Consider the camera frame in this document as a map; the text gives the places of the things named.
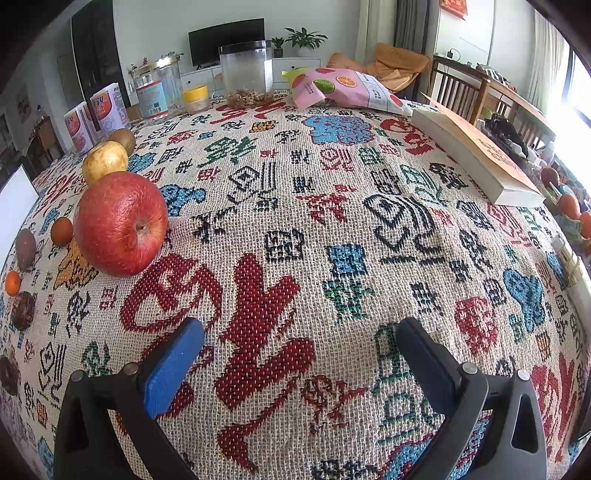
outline yellow lid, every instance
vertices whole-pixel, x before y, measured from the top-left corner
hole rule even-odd
[[[207,85],[197,85],[196,87],[183,90],[184,102],[194,102],[195,100],[201,100],[202,98],[208,98]]]

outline black lid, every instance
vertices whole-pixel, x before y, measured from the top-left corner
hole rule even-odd
[[[220,55],[227,55],[229,53],[238,53],[240,51],[257,50],[259,48],[271,47],[270,40],[247,41],[245,43],[235,43],[233,45],[224,45],[219,47]]]

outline patterned tablecloth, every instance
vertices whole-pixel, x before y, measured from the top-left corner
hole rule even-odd
[[[205,346],[158,421],[201,480],[401,478],[443,420],[398,353],[407,316],[488,374],[529,370],[549,478],[567,469],[588,351],[544,207],[490,204],[407,119],[379,111],[218,103],[134,133],[129,170],[160,188],[170,217],[153,263],[117,279],[75,241],[52,245],[52,221],[73,218],[86,187],[67,155],[36,179],[25,222],[38,248],[24,333],[0,294],[0,352],[21,373],[17,396],[0,388],[1,417],[41,478],[69,375],[119,371],[188,314]],[[14,252],[2,284],[12,268]]]

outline small jar with yellow lid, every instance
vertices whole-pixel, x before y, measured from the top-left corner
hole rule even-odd
[[[206,85],[198,85],[187,90],[183,90],[183,101],[187,113],[203,112],[209,108],[209,95]]]

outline white board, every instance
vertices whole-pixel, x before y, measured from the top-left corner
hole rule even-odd
[[[4,266],[14,239],[38,198],[35,187],[21,165],[0,190],[0,265]]]

